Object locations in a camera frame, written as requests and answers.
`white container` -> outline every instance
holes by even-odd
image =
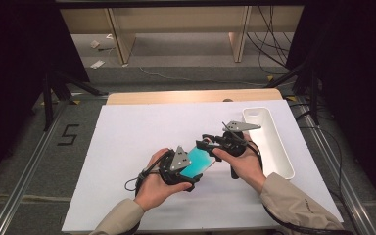
[[[268,176],[272,172],[291,179],[295,171],[283,147],[282,140],[267,108],[248,108],[243,110],[246,123],[260,125],[260,129],[249,130],[253,142],[258,145],[263,161],[263,173]]]

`beige sleeve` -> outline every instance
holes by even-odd
[[[332,213],[276,173],[267,177],[260,197],[269,211],[285,223],[317,229],[343,229]]]
[[[142,208],[133,200],[118,203],[90,235],[120,234],[132,229],[142,218]]]

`hand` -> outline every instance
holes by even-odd
[[[244,138],[247,141],[251,141],[250,136],[247,134],[244,135]],[[253,143],[251,143],[251,146],[256,150],[258,149]],[[217,157],[228,162],[240,178],[261,193],[266,177],[261,170],[258,156],[249,147],[237,158],[218,148],[214,148],[212,152]]]
[[[161,149],[156,152],[149,161],[148,167],[152,165],[160,156],[166,153],[168,149]],[[175,185],[167,185],[158,174],[149,174],[143,181],[136,198],[135,203],[142,207],[146,212],[149,209],[159,206],[170,195],[183,191],[191,187],[191,183],[183,182]]]

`metal frame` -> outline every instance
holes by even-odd
[[[300,102],[305,102],[303,98],[299,98]],[[301,107],[303,112],[308,111],[308,107]],[[314,121],[310,117],[305,117],[305,121],[308,126],[316,128]],[[360,198],[356,194],[355,190],[351,186],[349,179],[347,178],[345,171],[341,169],[341,179],[340,176],[340,160],[335,156],[334,152],[331,149],[328,141],[326,140],[322,132],[318,132],[315,129],[311,130],[313,138],[317,142],[319,149],[322,152],[322,156],[325,158],[326,163],[331,169],[334,179],[339,182],[341,180],[341,191],[344,197],[345,202],[349,206],[349,209],[352,214],[350,216],[353,218],[356,223],[356,227],[359,229],[361,234],[365,235],[375,235],[376,228],[371,220],[371,216],[368,214],[364,205],[362,204]]]
[[[14,217],[18,206],[20,205],[24,192],[26,191],[33,174],[35,173],[42,157],[45,154],[48,143],[51,140],[54,130],[58,125],[60,116],[68,104],[69,101],[60,101],[60,103],[58,104],[58,109],[55,113],[54,121],[49,126],[48,130],[45,131],[41,136],[38,145],[36,146],[31,158],[29,159],[29,162],[23,170],[23,174],[20,180],[18,180],[18,183],[15,186],[15,189],[12,191],[11,196],[8,198],[5,206],[0,211],[0,234],[5,234],[6,230],[8,229],[8,226],[11,223],[11,220]]]
[[[18,6],[44,6],[59,9],[90,8],[153,8],[153,7],[216,7],[216,6],[302,6],[306,4],[326,4],[320,0],[55,0],[40,2],[19,0]]]

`metal rail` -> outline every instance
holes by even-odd
[[[15,186],[11,196],[8,198],[5,206],[0,211],[0,235],[5,234],[6,230],[8,229],[8,226],[11,223],[11,220],[14,217],[18,206],[20,205],[24,192],[28,187],[29,182],[31,181],[32,176],[35,173],[42,157],[45,154],[48,143],[51,140],[54,130],[58,125],[58,120],[60,119],[61,114],[68,104],[69,101],[60,101],[60,103],[58,104],[53,123],[41,136],[41,139],[39,140],[38,145],[36,146],[31,158],[29,159],[29,162],[27,163],[23,174],[20,177],[20,180]]]
[[[302,98],[299,98],[299,101],[303,103],[305,102],[305,100],[303,100]],[[308,107],[301,107],[301,110],[303,112],[307,112]],[[308,126],[316,128],[316,125],[314,124],[314,121],[311,119],[311,117],[305,117],[305,121]],[[313,128],[311,129],[311,133],[322,152],[322,156],[325,158],[326,163],[331,169],[332,175],[334,176],[337,183],[339,183],[339,180],[341,180],[342,195],[344,197],[344,201],[351,211],[350,216],[353,218],[356,228],[362,235],[375,235],[376,229],[371,221],[371,217],[369,216],[367,210],[365,209],[358,195],[351,186],[350,181],[345,174],[345,171],[342,169],[340,179],[340,160],[332,151],[331,146],[329,145],[322,131],[316,131]]]

